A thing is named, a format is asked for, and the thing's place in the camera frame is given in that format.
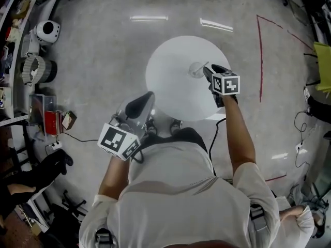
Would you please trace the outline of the person's left forearm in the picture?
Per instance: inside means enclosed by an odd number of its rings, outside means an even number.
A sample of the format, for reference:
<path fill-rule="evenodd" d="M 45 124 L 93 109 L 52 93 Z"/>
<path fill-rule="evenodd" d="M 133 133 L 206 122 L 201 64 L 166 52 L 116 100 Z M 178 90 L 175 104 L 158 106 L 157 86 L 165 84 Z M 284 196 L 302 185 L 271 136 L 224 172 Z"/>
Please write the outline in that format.
<path fill-rule="evenodd" d="M 120 194 L 128 185 L 129 161 L 112 157 L 106 174 L 100 185 L 97 199 L 103 202 L 117 201 Z"/>

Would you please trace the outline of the person's left shoe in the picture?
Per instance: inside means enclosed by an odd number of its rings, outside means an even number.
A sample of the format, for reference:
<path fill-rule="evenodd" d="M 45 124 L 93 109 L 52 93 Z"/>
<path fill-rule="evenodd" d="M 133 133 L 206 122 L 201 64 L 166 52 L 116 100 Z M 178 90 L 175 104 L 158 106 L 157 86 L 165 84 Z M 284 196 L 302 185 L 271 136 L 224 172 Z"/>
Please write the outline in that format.
<path fill-rule="evenodd" d="M 153 118 L 150 118 L 147 122 L 146 122 L 146 134 L 154 134 L 157 135 L 158 130 L 155 126 L 155 121 Z"/>

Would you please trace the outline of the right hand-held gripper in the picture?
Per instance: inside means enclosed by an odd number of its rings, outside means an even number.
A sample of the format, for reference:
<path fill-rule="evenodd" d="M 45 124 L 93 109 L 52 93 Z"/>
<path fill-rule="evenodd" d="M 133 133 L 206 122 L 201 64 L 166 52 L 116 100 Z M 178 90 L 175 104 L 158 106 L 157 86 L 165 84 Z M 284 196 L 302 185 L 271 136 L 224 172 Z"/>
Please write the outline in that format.
<path fill-rule="evenodd" d="M 231 70 L 212 64 L 215 73 L 204 66 L 203 73 L 209 82 L 211 91 L 217 108 L 224 107 L 223 97 L 230 96 L 238 103 L 236 95 L 240 93 L 240 76 L 231 73 Z"/>

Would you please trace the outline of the white shelf rack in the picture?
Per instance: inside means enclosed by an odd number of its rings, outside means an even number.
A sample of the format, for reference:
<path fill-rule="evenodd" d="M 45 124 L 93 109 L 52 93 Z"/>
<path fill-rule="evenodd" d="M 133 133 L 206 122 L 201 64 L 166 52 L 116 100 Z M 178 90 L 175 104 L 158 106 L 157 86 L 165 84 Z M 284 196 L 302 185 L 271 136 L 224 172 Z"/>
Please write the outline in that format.
<path fill-rule="evenodd" d="M 34 85 L 25 85 L 20 77 L 20 64 L 23 61 L 21 48 L 24 36 L 39 22 L 48 20 L 57 0 L 31 0 L 25 18 L 19 27 L 19 34 L 13 48 L 13 58 L 4 87 L 9 88 L 9 98 L 4 100 L 8 107 L 0 109 L 0 127 L 28 119 L 28 100 L 35 90 Z"/>

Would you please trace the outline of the clear wine glass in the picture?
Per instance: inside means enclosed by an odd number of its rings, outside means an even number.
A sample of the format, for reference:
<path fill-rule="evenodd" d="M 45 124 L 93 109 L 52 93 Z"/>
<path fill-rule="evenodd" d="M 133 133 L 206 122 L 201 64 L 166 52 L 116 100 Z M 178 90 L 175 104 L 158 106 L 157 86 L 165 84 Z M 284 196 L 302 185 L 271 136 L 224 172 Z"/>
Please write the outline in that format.
<path fill-rule="evenodd" d="M 195 79 L 200 79 L 204 76 L 203 69 L 199 70 L 197 73 L 193 73 L 196 69 L 198 69 L 200 66 L 203 64 L 200 62 L 194 62 L 190 65 L 188 74 L 195 78 Z"/>

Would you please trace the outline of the long red floor tape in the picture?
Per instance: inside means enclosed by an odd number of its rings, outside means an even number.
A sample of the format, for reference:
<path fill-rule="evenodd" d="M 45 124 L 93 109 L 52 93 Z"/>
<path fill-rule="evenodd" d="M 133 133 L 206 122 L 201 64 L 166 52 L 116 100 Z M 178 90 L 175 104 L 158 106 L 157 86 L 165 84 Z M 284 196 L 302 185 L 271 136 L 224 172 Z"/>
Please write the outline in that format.
<path fill-rule="evenodd" d="M 260 24 L 260 20 L 264 20 L 268 23 L 272 23 L 273 25 L 275 25 L 276 27 L 284 30 L 284 28 L 276 23 L 275 21 L 272 21 L 268 18 L 265 18 L 261 15 L 256 15 L 256 22 L 257 22 L 257 29 L 258 29 L 258 39 L 259 39 L 259 53 L 260 53 L 260 87 L 259 87 L 259 102 L 262 102 L 262 97 L 263 97 L 263 43 L 262 43 L 262 34 L 261 34 L 261 24 Z M 290 34 L 293 38 L 295 38 L 296 40 L 298 40 L 300 43 L 302 43 L 305 47 L 307 47 L 309 50 L 314 51 L 314 49 L 307 44 L 305 41 L 301 40 L 300 37 L 298 37 L 297 35 L 295 35 L 294 33 L 292 33 L 291 31 L 289 31 L 288 29 L 286 29 L 287 33 Z"/>

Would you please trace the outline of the clear plastic box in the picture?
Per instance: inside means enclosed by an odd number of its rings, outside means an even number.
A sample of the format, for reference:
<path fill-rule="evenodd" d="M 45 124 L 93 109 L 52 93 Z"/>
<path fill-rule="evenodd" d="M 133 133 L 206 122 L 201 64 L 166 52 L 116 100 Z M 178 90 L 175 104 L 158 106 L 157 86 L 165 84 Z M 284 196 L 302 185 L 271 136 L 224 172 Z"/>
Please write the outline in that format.
<path fill-rule="evenodd" d="M 28 101 L 28 122 L 30 125 L 42 125 L 46 111 L 55 112 L 56 96 L 31 94 Z"/>

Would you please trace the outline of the person's right shoe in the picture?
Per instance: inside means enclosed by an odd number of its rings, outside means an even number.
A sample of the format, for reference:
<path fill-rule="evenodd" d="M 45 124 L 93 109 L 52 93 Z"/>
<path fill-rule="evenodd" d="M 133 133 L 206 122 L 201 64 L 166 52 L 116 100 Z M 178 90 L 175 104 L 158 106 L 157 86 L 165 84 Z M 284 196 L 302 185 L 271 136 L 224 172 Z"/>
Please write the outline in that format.
<path fill-rule="evenodd" d="M 170 134 L 173 135 L 177 131 L 179 131 L 182 127 L 183 121 L 178 119 L 172 119 L 172 122 L 170 124 Z"/>

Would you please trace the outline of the small brown box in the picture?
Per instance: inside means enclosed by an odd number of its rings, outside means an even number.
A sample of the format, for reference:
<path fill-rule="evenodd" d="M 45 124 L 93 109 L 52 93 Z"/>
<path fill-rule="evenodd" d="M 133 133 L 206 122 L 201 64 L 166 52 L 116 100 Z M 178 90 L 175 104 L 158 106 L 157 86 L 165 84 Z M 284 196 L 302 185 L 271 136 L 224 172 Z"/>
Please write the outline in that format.
<path fill-rule="evenodd" d="M 65 130 L 70 130 L 75 123 L 77 119 L 77 116 L 72 112 L 68 111 L 65 113 L 63 120 L 62 120 L 62 126 Z"/>

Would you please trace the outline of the person's black shorts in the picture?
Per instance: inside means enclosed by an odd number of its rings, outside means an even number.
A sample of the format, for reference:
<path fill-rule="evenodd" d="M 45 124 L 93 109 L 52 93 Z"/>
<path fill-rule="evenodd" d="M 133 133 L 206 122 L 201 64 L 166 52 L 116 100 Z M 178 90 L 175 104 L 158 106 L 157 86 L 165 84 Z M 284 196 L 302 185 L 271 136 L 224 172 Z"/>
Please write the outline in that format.
<path fill-rule="evenodd" d="M 178 130 L 175 134 L 169 137 L 160 137 L 156 134 L 150 133 L 147 135 L 141 145 L 141 149 L 145 149 L 152 145 L 173 143 L 173 142 L 189 142 L 199 145 L 205 152 L 207 152 L 205 143 L 198 132 L 193 128 L 183 128 Z"/>

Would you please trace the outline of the round white table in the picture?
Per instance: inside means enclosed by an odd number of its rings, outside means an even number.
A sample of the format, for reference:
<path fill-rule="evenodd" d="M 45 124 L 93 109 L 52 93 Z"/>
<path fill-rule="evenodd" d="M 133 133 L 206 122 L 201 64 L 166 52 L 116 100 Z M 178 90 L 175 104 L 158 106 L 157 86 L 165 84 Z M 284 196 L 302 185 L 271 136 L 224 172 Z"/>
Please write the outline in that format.
<path fill-rule="evenodd" d="M 221 49 L 196 36 L 179 36 L 161 44 L 146 67 L 146 85 L 155 94 L 155 105 L 168 116 L 183 121 L 199 121 L 219 111 L 203 76 L 188 74 L 194 62 L 230 68 Z"/>

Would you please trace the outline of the person's right forearm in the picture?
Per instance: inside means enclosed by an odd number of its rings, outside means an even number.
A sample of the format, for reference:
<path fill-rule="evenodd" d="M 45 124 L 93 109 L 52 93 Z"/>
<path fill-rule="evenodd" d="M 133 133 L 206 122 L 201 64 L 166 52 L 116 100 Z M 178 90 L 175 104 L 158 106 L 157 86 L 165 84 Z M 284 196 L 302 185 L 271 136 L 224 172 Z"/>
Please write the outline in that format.
<path fill-rule="evenodd" d="M 240 108 L 233 97 L 222 98 L 225 114 L 229 156 L 233 174 L 245 163 L 254 163 L 255 147 L 246 127 Z"/>

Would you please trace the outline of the black chair wheel base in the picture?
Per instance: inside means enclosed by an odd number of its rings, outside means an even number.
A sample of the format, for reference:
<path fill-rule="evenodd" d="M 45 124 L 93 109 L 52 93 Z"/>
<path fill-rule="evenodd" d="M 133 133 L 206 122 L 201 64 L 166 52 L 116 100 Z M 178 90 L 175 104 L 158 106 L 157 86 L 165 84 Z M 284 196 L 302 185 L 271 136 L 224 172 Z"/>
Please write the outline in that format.
<path fill-rule="evenodd" d="M 85 213 L 83 213 L 80 208 L 86 204 L 86 200 L 82 200 L 79 203 L 75 203 L 69 196 L 68 191 L 63 191 L 63 198 L 62 198 L 62 205 L 65 206 L 70 213 L 72 213 L 76 218 L 79 216 L 86 216 Z"/>

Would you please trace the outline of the yellow-green chair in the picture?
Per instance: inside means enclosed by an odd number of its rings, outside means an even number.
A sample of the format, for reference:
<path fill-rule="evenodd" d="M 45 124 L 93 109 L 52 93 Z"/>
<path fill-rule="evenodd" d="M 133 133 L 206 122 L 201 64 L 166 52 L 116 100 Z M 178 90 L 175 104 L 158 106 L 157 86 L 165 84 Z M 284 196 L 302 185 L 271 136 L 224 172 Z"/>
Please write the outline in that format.
<path fill-rule="evenodd" d="M 318 58 L 320 83 L 316 89 L 331 93 L 331 46 L 314 42 L 314 50 Z"/>

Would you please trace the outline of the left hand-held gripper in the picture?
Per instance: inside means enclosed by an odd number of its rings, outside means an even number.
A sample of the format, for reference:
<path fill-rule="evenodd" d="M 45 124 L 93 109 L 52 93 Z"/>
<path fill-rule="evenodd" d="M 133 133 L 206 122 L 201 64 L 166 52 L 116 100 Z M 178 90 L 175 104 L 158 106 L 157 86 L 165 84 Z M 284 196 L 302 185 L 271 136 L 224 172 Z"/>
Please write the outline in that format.
<path fill-rule="evenodd" d="M 103 125 L 97 145 L 107 153 L 127 161 L 141 146 L 154 103 L 152 91 L 124 100 L 110 122 Z"/>

